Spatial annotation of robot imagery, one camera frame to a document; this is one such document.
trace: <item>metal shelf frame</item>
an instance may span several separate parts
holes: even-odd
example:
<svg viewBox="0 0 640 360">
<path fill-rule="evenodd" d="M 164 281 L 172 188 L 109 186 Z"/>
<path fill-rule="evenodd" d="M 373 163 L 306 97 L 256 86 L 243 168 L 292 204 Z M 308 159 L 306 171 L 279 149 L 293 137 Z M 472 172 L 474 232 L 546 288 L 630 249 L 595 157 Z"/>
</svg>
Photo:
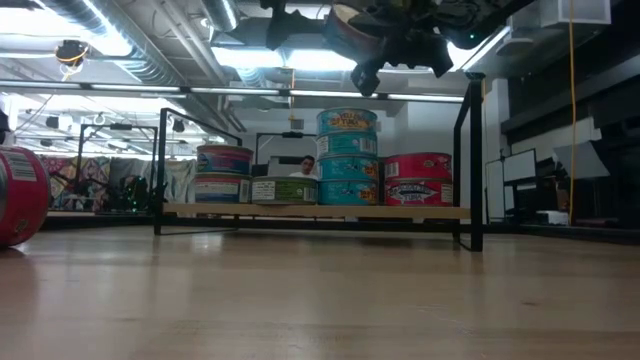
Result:
<svg viewBox="0 0 640 360">
<path fill-rule="evenodd" d="M 362 214 L 362 217 L 373 218 L 380 217 L 384 219 L 389 218 L 389 214 L 396 214 L 391 217 L 403 217 L 408 218 L 412 216 L 424 217 L 429 219 L 437 219 L 437 223 L 425 223 L 425 224 L 411 224 L 411 223 L 396 223 L 385 221 L 366 221 L 366 222 L 336 222 L 336 221 L 322 221 L 322 219 L 314 218 L 315 216 L 326 216 L 327 209 L 323 209 L 323 206 L 308 206 L 304 209 L 302 216 L 311 217 L 311 219 L 292 219 L 286 216 L 292 214 L 300 215 L 299 211 L 302 209 L 299 206 L 260 206 L 260 205 L 208 205 L 208 204 L 164 204 L 163 195 L 161 192 L 157 192 L 154 212 L 154 234 L 163 235 L 163 226 L 198 226 L 198 227 L 223 227 L 223 228 L 264 228 L 264 229 L 308 229 L 308 230 L 364 230 L 364 231 L 419 231 L 419 232 L 450 232 L 453 235 L 454 242 L 461 247 L 472 251 L 480 252 L 483 249 L 483 195 L 482 195 L 482 77 L 481 76 L 469 76 L 470 83 L 467 88 L 464 100 L 460 108 L 460 112 L 455 122 L 453 129 L 453 208 L 414 208 L 413 210 L 407 210 L 406 208 L 398 209 L 392 207 L 376 206 L 376 207 L 333 207 L 337 214 L 349 214 L 350 216 Z M 247 91 L 245 95 L 257 95 Z M 377 100 L 392 100 L 386 96 L 376 96 L 372 99 Z M 411 95 L 410 101 L 415 102 L 434 102 L 433 97 L 428 95 Z M 207 130 L 213 133 L 219 133 L 222 135 L 230 136 L 237 140 L 238 145 L 242 145 L 240 139 L 233 136 L 221 129 L 210 125 L 207 122 L 199 121 L 184 114 L 177 113 L 169 108 L 163 108 L 160 112 L 160 124 L 159 124 L 159 144 L 158 144 L 158 157 L 160 159 L 158 164 L 157 180 L 156 184 L 164 183 L 164 152 L 166 146 L 167 137 L 167 118 L 169 113 L 189 119 L 196 122 L 198 125 L 207 128 Z M 462 125 L 465 120 L 469 118 L 469 140 L 470 140 L 470 153 L 469 153 L 469 166 L 470 166 L 470 209 L 460 208 L 460 187 L 462 185 Z M 232 215 L 231 217 L 221 217 L 216 219 L 208 218 L 178 218 L 174 212 L 191 212 L 191 213 L 208 213 L 217 215 Z M 251 218 L 242 218 L 243 215 L 248 215 Z M 273 219 L 256 219 L 256 216 L 278 216 L 279 218 Z M 471 225 L 467 226 L 460 224 L 460 219 L 471 219 Z M 470 233 L 470 240 L 466 241 L 461 238 L 462 232 Z"/>
</svg>

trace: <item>wooden plank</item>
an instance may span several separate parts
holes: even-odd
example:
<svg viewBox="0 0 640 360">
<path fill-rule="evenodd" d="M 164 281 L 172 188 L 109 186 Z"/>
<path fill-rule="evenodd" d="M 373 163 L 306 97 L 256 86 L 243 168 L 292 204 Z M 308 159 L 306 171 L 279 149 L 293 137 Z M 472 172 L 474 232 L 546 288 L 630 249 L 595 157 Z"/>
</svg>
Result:
<svg viewBox="0 0 640 360">
<path fill-rule="evenodd" d="M 383 217 L 425 219 L 470 219 L 471 212 L 453 207 L 318 206 L 253 204 L 164 204 L 164 212 L 189 214 L 234 214 L 303 217 Z"/>
</svg>

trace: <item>person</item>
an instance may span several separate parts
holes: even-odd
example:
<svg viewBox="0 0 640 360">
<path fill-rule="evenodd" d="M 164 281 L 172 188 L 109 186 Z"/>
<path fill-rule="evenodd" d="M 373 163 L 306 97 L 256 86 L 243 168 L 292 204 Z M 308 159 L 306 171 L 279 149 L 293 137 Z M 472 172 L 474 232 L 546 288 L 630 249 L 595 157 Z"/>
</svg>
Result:
<svg viewBox="0 0 640 360">
<path fill-rule="evenodd" d="M 318 180 L 318 177 L 311 173 L 311 171 L 313 171 L 313 166 L 315 164 L 316 164 L 316 159 L 311 155 L 307 155 L 303 158 L 302 163 L 300 164 L 302 171 L 295 172 L 289 176 L 304 177 L 308 179 Z"/>
</svg>

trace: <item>ceiling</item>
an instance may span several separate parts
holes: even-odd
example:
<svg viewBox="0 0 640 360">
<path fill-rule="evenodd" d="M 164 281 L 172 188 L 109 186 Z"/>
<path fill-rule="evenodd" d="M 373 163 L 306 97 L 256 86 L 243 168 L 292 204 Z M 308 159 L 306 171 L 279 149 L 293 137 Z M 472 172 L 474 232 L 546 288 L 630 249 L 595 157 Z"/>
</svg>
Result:
<svg viewBox="0 0 640 360">
<path fill-rule="evenodd" d="M 175 69 L 184 80 L 184 83 L 193 86 L 221 85 L 218 81 L 212 79 L 210 69 L 203 69 L 189 51 L 189 47 L 195 47 L 195 42 L 199 42 L 209 48 L 210 33 L 206 25 L 202 24 L 205 15 L 201 9 L 200 0 L 173 0 L 179 4 L 184 13 L 183 15 L 188 19 L 188 27 L 198 37 L 198 39 L 190 39 L 187 44 L 181 41 L 179 36 L 176 36 L 170 22 L 175 23 L 180 32 L 190 38 L 189 33 L 186 31 L 186 24 L 180 24 L 175 17 L 175 13 L 167 18 L 157 10 L 154 10 L 152 6 L 152 1 L 154 0 L 91 1 L 101 3 L 115 2 L 123 14 L 141 31 L 143 37 L 149 41 L 149 46 L 159 50 L 160 56 L 164 58 L 162 61 L 166 61 L 169 67 Z M 259 7 L 258 0 L 236 0 L 236 2 L 243 16 L 252 18 L 270 16 L 270 11 L 265 11 Z M 363 5 L 371 1 L 352 0 L 351 2 Z M 169 15 L 172 15 L 171 9 L 167 9 L 166 5 L 165 9 Z M 329 6 L 323 5 L 320 0 L 292 0 L 288 11 L 294 9 L 301 11 L 307 17 L 318 19 L 324 18 L 329 12 Z M 22 9 L 0 9 L 0 11 L 5 15 L 2 16 L 3 19 L 9 19 L 5 21 L 5 25 L 0 24 L 0 53 L 23 54 L 19 57 L 0 56 L 0 78 L 60 81 L 64 76 L 65 68 L 61 69 L 58 61 L 51 56 L 53 54 L 52 50 L 64 39 L 74 36 L 85 39 L 80 30 L 78 30 L 79 25 L 69 24 L 66 20 L 51 12 L 47 13 L 47 15 L 40 11 Z M 547 49 L 546 56 L 551 61 L 566 51 L 566 45 L 564 44 L 553 47 L 548 45 L 557 41 L 559 37 L 564 36 L 564 30 L 561 27 L 542 30 L 544 31 L 533 32 L 536 39 L 535 51 L 543 53 Z M 591 27 L 588 31 L 579 31 L 579 34 L 583 37 L 581 39 L 587 39 L 589 36 L 593 36 L 595 32 L 597 32 L 597 27 Z M 543 63 L 542 61 L 532 61 L 530 54 L 526 56 L 523 54 L 516 55 L 512 57 L 498 56 L 495 49 L 491 49 L 471 70 L 484 71 L 493 76 L 506 76 L 513 75 L 514 71 L 520 73 L 532 71 L 535 66 L 539 67 Z M 122 63 L 118 61 L 105 61 L 105 58 L 101 57 L 99 52 L 92 53 L 89 56 L 89 60 L 83 64 L 82 71 L 73 74 L 70 81 L 118 84 L 139 83 L 139 80 L 123 70 L 121 65 Z M 223 75 L 221 80 L 224 85 L 244 86 L 233 67 L 222 66 L 220 70 Z M 293 81 L 290 71 L 263 69 L 263 74 L 270 86 L 288 87 Z M 436 79 L 429 71 L 407 71 L 406 68 L 384 69 L 384 71 L 380 72 L 379 77 L 381 84 L 378 91 L 387 93 L 461 96 L 464 94 L 468 83 L 466 76 L 462 72 L 448 73 L 442 78 Z M 350 71 L 298 70 L 295 71 L 295 87 L 309 90 L 356 91 L 350 80 Z M 171 101 L 174 103 L 172 107 L 177 107 L 177 102 L 172 101 L 172 99 L 167 101 L 163 99 L 114 99 L 95 96 L 72 97 L 56 95 L 47 102 L 50 94 L 24 95 L 14 96 L 15 99 L 18 99 L 16 103 L 24 107 L 21 110 L 19 126 L 28 120 L 33 121 L 33 125 L 29 127 L 29 130 L 24 131 L 25 135 L 33 136 L 78 135 L 71 128 L 69 128 L 71 129 L 69 130 L 70 132 L 67 131 L 68 129 L 58 129 L 53 132 L 47 129 L 45 125 L 46 118 L 55 115 L 55 113 L 65 116 L 70 115 L 76 122 L 86 121 L 93 123 L 93 119 L 102 113 L 103 115 L 109 114 L 106 119 L 107 123 L 127 122 L 157 125 L 158 112 L 161 106 L 167 106 Z M 217 98 L 211 96 L 202 98 L 201 101 L 209 106 L 210 109 L 215 110 L 218 106 Z M 233 109 L 235 109 L 236 117 L 242 122 L 248 133 L 283 131 L 289 125 L 287 120 L 290 114 L 289 99 L 235 96 L 231 97 L 230 101 Z M 44 107 L 46 111 L 43 111 L 41 116 L 36 116 L 32 119 L 33 114 L 26 113 L 29 109 L 33 111 L 39 108 L 45 102 L 47 102 Z M 301 114 L 297 117 L 304 118 L 307 125 L 309 125 L 315 121 L 313 113 L 317 113 L 320 109 L 354 105 L 375 110 L 379 112 L 380 116 L 393 118 L 403 106 L 403 103 L 361 100 L 356 105 L 353 100 L 348 99 L 299 98 L 295 100 L 294 112 Z M 183 137 L 198 139 L 198 141 L 202 141 L 202 138 L 207 135 L 205 131 L 193 125 L 188 125 L 185 134 L 181 134 Z M 141 147 L 145 151 L 150 149 L 149 146 L 145 147 L 144 144 Z"/>
</svg>

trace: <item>red tuna can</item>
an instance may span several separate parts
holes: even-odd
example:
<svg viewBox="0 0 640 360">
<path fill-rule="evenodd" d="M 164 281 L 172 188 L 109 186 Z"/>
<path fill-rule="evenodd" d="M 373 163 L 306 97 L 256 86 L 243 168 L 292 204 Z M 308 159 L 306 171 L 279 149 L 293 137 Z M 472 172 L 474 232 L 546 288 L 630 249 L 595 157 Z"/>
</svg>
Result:
<svg viewBox="0 0 640 360">
<path fill-rule="evenodd" d="M 442 179 L 398 179 L 385 184 L 389 206 L 451 206 L 453 185 Z"/>
<path fill-rule="evenodd" d="M 451 180 L 451 155 L 416 153 L 395 155 L 385 161 L 385 178 Z"/>
<path fill-rule="evenodd" d="M 49 197 L 40 159 L 27 149 L 0 146 L 0 247 L 25 242 L 40 229 Z"/>
</svg>

